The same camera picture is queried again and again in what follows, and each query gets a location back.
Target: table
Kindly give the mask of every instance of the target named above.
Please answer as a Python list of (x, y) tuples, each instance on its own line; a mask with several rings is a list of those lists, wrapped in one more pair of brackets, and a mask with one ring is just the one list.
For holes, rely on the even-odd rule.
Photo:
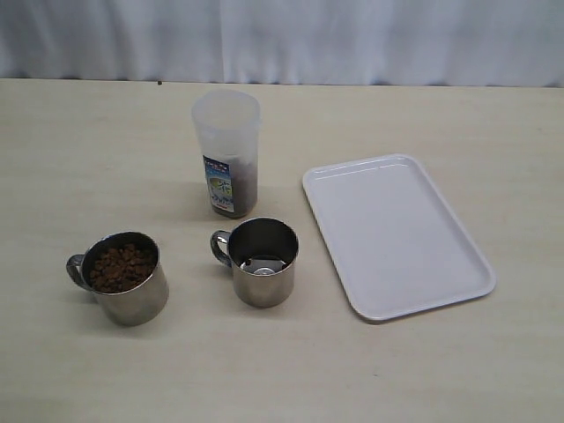
[[(189, 118), (214, 85), (0, 80), (0, 416), (6, 422), (544, 421), (564, 415), (564, 91), (238, 85), (263, 108), (259, 204), (301, 240), (281, 306), (208, 247)], [(381, 325), (348, 307), (301, 189), (404, 152), (496, 270), (479, 301)], [(64, 264), (105, 234), (161, 248), (171, 296), (113, 325)]]

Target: white backdrop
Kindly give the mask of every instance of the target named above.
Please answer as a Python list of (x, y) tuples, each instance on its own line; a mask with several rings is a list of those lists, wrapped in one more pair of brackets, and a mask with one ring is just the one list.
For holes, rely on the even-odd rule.
[(564, 0), (0, 0), (0, 76), (564, 86)]

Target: plastic tray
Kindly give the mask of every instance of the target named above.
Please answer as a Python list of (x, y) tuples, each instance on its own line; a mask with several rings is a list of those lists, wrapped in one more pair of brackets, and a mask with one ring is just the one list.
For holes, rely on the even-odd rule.
[(316, 167), (304, 174), (303, 187), (363, 318), (383, 322), (494, 289), (490, 264), (414, 158)]

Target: label on container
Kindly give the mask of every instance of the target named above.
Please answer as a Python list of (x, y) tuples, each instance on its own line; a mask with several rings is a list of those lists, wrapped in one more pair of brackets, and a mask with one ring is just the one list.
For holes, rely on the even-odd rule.
[(208, 182), (211, 204), (233, 213), (233, 187), (229, 165), (204, 156), (205, 179)]

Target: empty mug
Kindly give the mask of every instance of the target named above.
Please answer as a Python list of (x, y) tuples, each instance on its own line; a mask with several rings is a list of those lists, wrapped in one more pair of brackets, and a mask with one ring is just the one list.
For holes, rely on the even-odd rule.
[[(226, 244), (226, 253), (220, 243)], [(292, 293), (298, 237), (285, 223), (246, 220), (231, 233), (216, 231), (210, 244), (213, 255), (233, 269), (234, 290), (250, 306), (273, 307)]]
[[(127, 244), (136, 249), (148, 250), (155, 258), (155, 265), (139, 285), (119, 293), (103, 293), (93, 287), (91, 272), (96, 261), (110, 249), (122, 249)], [(109, 235), (92, 245), (84, 254), (71, 256), (67, 261), (70, 278), (81, 288), (91, 292), (106, 315), (115, 323), (135, 326), (153, 319), (165, 307), (168, 300), (168, 283), (160, 266), (159, 248), (145, 234), (125, 232)]]

